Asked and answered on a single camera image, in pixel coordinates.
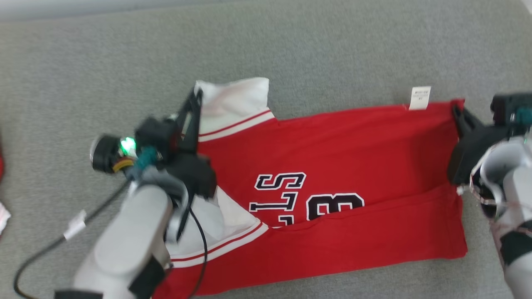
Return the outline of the grey fabric sofa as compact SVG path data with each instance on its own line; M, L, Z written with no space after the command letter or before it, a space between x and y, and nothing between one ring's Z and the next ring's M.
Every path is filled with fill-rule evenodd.
M465 98L490 122L496 93L532 91L521 0L253 0L0 23L0 299L15 272L125 180L91 144L181 106L196 80L264 76L279 119Z

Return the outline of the red shorts with white stripes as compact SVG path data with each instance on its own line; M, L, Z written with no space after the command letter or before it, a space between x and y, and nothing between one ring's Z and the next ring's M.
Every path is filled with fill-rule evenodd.
M4 172L5 172L5 162L2 156L2 148L0 145L0 184L4 177ZM4 231L7 225L7 222L10 218L11 218L11 213L8 211L8 209L5 207L5 205L0 200L0 237L2 236L2 232Z

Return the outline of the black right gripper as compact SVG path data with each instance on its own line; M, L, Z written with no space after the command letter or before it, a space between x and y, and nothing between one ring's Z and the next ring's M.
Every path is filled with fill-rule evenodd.
M509 135L509 127L484 127L468 109L455 104L452 115L458 135L464 135L454 147L448 165L448 181L452 185L467 184L470 173L488 148Z

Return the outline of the red jersey with white sleeves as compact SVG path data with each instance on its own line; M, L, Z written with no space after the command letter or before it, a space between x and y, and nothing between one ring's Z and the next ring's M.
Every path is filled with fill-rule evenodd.
M173 269L151 299L467 254L462 199L446 169L463 100L279 120L264 77L203 91L198 151L218 179L196 199Z

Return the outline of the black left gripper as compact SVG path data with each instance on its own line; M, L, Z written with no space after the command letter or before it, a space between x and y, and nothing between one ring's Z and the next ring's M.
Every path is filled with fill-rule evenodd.
M178 112L177 128L181 134L181 150L185 152L197 152L202 102L203 91L192 89ZM209 158L190 153L176 155L166 166L166 171L183 181L192 194L213 198L217 178Z

